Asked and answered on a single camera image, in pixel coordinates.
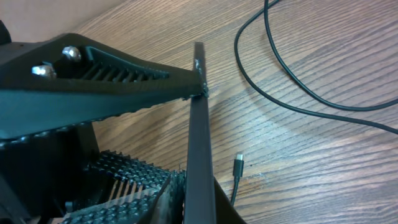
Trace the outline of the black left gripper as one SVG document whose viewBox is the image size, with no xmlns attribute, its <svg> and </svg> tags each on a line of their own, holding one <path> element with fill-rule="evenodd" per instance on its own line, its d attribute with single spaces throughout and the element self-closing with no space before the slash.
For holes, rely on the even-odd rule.
<svg viewBox="0 0 398 224">
<path fill-rule="evenodd" d="M 63 212 L 98 153 L 93 115 L 70 93 L 1 90 L 1 221 Z M 62 223 L 181 223 L 186 172 L 103 151 Z"/>
</svg>

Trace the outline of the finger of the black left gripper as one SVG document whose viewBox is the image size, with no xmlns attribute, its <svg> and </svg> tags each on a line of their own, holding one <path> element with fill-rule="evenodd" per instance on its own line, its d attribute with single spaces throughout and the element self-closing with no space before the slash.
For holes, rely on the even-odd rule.
<svg viewBox="0 0 398 224">
<path fill-rule="evenodd" d="M 1 45 L 1 138 L 19 139 L 203 93 L 198 72 L 78 34 Z"/>
</svg>

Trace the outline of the black smartphone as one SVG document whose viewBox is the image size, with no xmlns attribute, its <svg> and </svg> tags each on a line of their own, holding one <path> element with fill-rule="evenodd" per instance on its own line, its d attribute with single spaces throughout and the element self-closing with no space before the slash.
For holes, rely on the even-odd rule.
<svg viewBox="0 0 398 224">
<path fill-rule="evenodd" d="M 191 98 L 184 224 L 216 223 L 205 47 L 195 43 L 193 70 L 201 78 L 201 93 Z"/>
</svg>

